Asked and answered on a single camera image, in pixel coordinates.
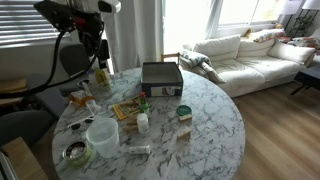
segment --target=green lid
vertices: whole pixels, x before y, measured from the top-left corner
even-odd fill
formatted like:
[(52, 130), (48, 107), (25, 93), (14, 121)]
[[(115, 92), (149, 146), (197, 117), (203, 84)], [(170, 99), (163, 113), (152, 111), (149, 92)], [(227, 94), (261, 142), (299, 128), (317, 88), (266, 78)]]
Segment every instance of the green lid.
[(192, 111), (191, 111), (191, 108), (189, 106), (181, 105), (181, 106), (178, 106), (177, 113), (180, 116), (184, 116), (184, 115), (187, 115), (187, 114), (192, 114)]

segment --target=black chair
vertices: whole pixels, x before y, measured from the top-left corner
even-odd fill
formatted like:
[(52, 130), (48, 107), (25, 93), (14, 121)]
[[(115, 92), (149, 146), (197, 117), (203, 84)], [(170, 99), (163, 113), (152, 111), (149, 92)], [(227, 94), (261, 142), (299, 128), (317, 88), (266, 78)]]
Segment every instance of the black chair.
[[(27, 77), (27, 87), (32, 89), (45, 83), (47, 77), (41, 74), (31, 74)], [(68, 101), (56, 87), (48, 88), (32, 96), (56, 120), (58, 120), (68, 105)]]
[[(73, 77), (74, 75), (82, 72), (90, 65), (90, 59), (82, 44), (68, 45), (61, 48), (59, 52), (59, 59), (69, 77)], [(57, 88), (63, 94), (69, 94), (70, 92), (82, 89), (78, 86), (78, 83), (87, 79), (89, 79), (88, 75), (84, 74), (71, 82), (57, 86)]]
[(0, 147), (22, 137), (30, 147), (49, 130), (54, 118), (46, 111), (18, 111), (0, 117)]

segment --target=book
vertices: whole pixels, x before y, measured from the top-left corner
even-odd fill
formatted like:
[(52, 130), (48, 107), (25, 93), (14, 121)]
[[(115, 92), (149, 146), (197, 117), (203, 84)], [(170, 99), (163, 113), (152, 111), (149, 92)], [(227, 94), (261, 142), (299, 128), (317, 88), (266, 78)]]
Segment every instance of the book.
[(140, 98), (135, 96), (131, 99), (122, 101), (112, 107), (119, 120), (127, 118), (129, 115), (133, 115), (139, 112)]

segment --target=round table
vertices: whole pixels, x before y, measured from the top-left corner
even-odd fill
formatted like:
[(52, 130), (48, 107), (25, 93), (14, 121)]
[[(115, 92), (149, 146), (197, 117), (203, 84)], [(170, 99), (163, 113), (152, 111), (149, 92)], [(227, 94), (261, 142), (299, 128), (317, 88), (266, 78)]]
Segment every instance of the round table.
[[(80, 168), (68, 166), (62, 151), (72, 142), (85, 139), (89, 125), (78, 130), (67, 125), (90, 115), (85, 107), (70, 103), (59, 119), (52, 144), (53, 161), (63, 179), (231, 179), (240, 165), (245, 130), (242, 117), (229, 96), (217, 85), (196, 74), (182, 71), (181, 97), (147, 98), (150, 108), (147, 134), (126, 134), (119, 123), (119, 146), (112, 158), (93, 150), (89, 162)], [(97, 118), (117, 119), (112, 105), (141, 92), (141, 68), (120, 72), (110, 90), (92, 90), (102, 106)], [(192, 109), (192, 122), (180, 123), (176, 109)], [(191, 129), (189, 141), (177, 141), (184, 129)], [(150, 155), (130, 155), (130, 146), (150, 145)]]

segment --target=box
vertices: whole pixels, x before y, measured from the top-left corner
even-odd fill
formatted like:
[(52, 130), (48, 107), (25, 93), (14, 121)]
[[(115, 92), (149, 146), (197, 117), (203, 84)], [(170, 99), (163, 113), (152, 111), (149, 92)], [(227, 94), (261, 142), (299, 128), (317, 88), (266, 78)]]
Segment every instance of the box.
[(181, 96), (183, 78), (175, 62), (143, 63), (142, 91), (147, 97)]

